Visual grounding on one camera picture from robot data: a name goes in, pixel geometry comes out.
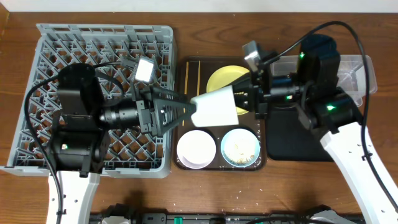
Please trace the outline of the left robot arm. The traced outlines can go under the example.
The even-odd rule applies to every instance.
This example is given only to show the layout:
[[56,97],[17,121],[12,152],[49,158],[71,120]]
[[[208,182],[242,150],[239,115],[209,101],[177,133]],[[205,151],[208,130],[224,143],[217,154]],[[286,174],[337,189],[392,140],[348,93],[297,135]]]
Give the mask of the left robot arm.
[[156,86],[132,85],[129,96],[105,100],[100,79],[123,85],[84,63],[63,68],[58,79],[62,109],[54,115],[46,148],[55,169],[49,178],[46,222],[88,223],[111,141],[109,131],[139,128],[161,137],[190,118],[196,106],[185,95]]

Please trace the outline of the white plastic cup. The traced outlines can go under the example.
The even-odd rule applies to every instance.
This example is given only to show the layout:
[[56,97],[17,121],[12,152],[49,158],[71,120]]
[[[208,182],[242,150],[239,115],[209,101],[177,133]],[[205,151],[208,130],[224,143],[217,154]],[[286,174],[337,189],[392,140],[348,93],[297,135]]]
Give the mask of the white plastic cup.
[[195,127],[239,124],[231,85],[193,97],[190,102],[196,106],[196,112],[191,115],[191,121]]

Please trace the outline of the wooden chopstick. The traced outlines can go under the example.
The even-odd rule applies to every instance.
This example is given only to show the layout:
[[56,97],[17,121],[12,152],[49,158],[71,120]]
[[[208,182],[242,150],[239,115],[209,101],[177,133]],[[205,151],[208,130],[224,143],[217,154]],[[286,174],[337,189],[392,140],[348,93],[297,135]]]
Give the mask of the wooden chopstick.
[[186,67],[185,67],[185,83],[184,83],[184,94],[185,94],[185,95],[187,94],[188,74],[189,74],[189,61],[186,61]]
[[200,94],[200,78],[201,78],[201,61],[198,61],[198,70],[197,70],[197,96]]

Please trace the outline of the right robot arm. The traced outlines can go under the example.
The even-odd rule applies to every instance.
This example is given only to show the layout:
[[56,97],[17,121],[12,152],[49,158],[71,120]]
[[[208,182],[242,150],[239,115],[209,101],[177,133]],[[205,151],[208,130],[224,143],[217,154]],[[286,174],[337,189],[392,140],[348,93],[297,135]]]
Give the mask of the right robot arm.
[[319,139],[349,185],[368,223],[397,223],[397,186],[370,146],[365,115],[338,86],[340,53],[333,38],[298,41],[297,71],[273,77],[280,57],[255,41],[243,46],[249,73],[232,82],[237,107],[266,119],[272,106],[293,106],[301,125]]

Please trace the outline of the light blue bowl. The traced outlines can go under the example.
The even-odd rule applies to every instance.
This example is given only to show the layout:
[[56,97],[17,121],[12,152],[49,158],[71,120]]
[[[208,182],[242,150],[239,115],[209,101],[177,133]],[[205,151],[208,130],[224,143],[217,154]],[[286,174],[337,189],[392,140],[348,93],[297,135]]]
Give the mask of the light blue bowl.
[[253,165],[259,158],[260,150],[258,138],[248,129],[232,129],[221,140],[221,155],[233,167]]

